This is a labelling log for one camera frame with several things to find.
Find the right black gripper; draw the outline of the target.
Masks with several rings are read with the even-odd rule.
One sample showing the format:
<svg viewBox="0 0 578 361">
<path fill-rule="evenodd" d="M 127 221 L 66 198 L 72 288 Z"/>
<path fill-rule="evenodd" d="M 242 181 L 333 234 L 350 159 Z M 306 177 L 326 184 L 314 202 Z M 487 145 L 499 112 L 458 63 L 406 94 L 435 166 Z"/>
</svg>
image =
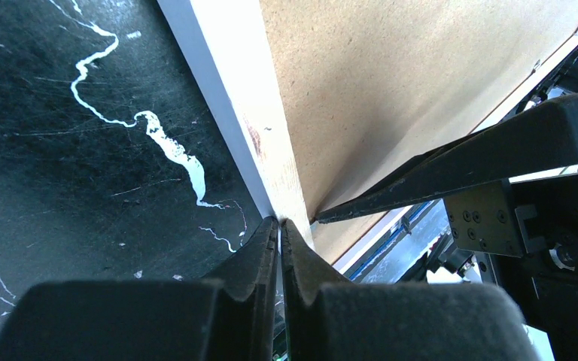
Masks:
<svg viewBox="0 0 578 361">
<path fill-rule="evenodd" d="M 334 223 L 452 194 L 443 200 L 449 230 L 424 267 L 478 268 L 546 332 L 557 360 L 578 360 L 578 173 L 502 180 L 577 163 L 578 94 L 571 94 L 414 156 L 315 219 Z"/>
</svg>

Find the picture frame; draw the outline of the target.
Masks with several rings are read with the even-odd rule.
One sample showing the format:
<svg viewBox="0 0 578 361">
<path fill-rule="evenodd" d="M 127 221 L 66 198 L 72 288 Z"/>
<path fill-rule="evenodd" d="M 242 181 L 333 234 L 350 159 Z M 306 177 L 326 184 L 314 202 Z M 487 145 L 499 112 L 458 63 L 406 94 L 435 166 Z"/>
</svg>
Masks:
<svg viewBox="0 0 578 361">
<path fill-rule="evenodd" d="M 161 1 L 160 9 L 261 215 L 294 221 L 335 262 L 384 215 L 308 221 L 261 2 Z"/>
</svg>

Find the brown backing board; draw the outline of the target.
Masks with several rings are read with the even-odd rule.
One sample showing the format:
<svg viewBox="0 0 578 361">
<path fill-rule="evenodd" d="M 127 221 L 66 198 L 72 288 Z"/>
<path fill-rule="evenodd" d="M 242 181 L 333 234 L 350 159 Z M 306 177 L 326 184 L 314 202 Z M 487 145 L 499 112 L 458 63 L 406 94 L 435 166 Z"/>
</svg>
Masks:
<svg viewBox="0 0 578 361">
<path fill-rule="evenodd" d="M 578 1 L 263 1 L 306 203 L 499 120 L 578 45 Z"/>
</svg>

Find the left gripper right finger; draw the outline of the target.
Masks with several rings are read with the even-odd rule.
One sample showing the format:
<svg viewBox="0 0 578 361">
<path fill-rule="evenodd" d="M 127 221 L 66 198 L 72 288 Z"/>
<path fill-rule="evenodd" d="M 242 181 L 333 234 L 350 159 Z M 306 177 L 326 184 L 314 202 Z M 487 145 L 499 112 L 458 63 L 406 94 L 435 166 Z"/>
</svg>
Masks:
<svg viewBox="0 0 578 361">
<path fill-rule="evenodd" d="M 291 360 L 536 360 L 519 307 L 490 284 L 356 284 L 281 227 Z"/>
</svg>

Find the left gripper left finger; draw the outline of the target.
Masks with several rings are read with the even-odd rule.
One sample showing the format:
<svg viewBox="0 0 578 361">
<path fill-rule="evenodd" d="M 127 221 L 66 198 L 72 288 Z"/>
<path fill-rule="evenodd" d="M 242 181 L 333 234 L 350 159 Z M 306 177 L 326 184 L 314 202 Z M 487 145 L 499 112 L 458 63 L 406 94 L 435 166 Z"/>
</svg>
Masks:
<svg viewBox="0 0 578 361">
<path fill-rule="evenodd" d="M 30 288 L 0 360 L 269 360 L 278 221 L 195 281 L 68 281 Z"/>
</svg>

